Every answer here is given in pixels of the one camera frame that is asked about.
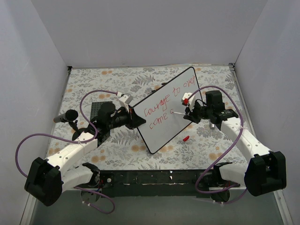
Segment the black front mounting rail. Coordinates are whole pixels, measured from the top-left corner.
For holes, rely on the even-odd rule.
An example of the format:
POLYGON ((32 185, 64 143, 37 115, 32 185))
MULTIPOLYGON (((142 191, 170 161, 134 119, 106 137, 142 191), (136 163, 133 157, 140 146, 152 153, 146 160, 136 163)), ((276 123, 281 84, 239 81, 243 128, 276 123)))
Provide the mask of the black front mounting rail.
POLYGON ((195 183, 204 172, 200 170, 114 170, 101 171, 100 192, 113 197, 195 196, 227 202, 230 191, 202 194, 195 183))

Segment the dark grey studded baseplate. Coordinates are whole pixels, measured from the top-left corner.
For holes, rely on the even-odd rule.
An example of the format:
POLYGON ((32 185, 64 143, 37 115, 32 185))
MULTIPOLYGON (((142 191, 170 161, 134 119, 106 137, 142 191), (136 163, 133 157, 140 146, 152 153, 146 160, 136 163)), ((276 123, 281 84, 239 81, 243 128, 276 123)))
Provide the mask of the dark grey studded baseplate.
POLYGON ((90 111, 90 120, 98 115, 98 111, 104 102, 92 102, 90 111))

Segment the white board with black frame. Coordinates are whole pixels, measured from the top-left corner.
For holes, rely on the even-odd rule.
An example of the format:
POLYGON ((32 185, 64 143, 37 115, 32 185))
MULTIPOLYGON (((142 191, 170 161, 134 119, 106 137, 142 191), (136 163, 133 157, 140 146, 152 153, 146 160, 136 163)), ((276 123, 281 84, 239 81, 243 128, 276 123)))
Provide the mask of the white board with black frame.
POLYGON ((135 112, 146 120, 137 130, 151 154, 190 125, 183 115, 170 113, 184 113, 186 107, 181 103, 184 93, 193 93, 199 88, 195 69, 189 67, 133 106, 135 112))

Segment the floral patterned table mat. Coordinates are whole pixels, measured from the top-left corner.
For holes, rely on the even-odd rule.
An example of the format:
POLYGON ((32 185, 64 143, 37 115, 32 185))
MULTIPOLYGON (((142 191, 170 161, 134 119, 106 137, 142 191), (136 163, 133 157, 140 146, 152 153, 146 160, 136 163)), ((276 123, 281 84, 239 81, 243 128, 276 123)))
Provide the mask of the floral patterned table mat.
MULTIPOLYGON (((78 127, 87 126, 92 102, 118 103, 113 92, 133 96, 133 104, 147 96, 148 86, 165 83, 185 70, 184 66, 72 69, 60 113, 74 109, 83 112, 78 127)), ((247 167, 247 161, 220 131, 212 130, 206 120, 190 124, 160 151, 149 153, 137 130, 115 129, 99 148, 86 154, 76 166, 88 162, 100 170, 206 169, 217 158, 247 167)))

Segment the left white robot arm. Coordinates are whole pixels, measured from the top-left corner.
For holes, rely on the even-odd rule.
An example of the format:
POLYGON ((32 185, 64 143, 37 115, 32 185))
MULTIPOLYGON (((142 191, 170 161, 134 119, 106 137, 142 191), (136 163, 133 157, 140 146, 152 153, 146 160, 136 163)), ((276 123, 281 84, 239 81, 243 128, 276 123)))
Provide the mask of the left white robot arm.
POLYGON ((75 130, 73 143, 50 157, 38 157, 31 164, 24 189, 45 206, 51 206, 64 191, 78 185, 96 187, 100 182, 100 170, 95 165, 83 163, 73 170, 71 167, 104 143, 112 129, 122 126, 134 129, 146 123, 131 106, 116 109, 109 101, 92 103, 92 124, 87 128, 77 127, 77 117, 76 110, 68 110, 54 118, 55 123, 67 122, 75 130))

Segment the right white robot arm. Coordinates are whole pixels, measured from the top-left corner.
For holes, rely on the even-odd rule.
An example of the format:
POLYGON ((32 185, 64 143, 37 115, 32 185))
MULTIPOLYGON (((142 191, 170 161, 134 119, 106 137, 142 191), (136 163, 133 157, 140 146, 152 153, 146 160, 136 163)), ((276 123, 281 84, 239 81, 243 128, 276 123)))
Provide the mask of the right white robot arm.
POLYGON ((186 106, 184 119, 194 123, 209 120, 233 141, 230 149, 237 147, 248 163, 244 169, 217 159, 206 170, 212 171, 215 185, 223 186, 229 181, 233 185, 245 186, 253 196, 286 188, 286 159, 283 153, 273 152, 245 129, 242 116, 226 109, 221 91, 206 92, 203 105, 198 103, 194 93, 185 93, 181 101, 186 106))

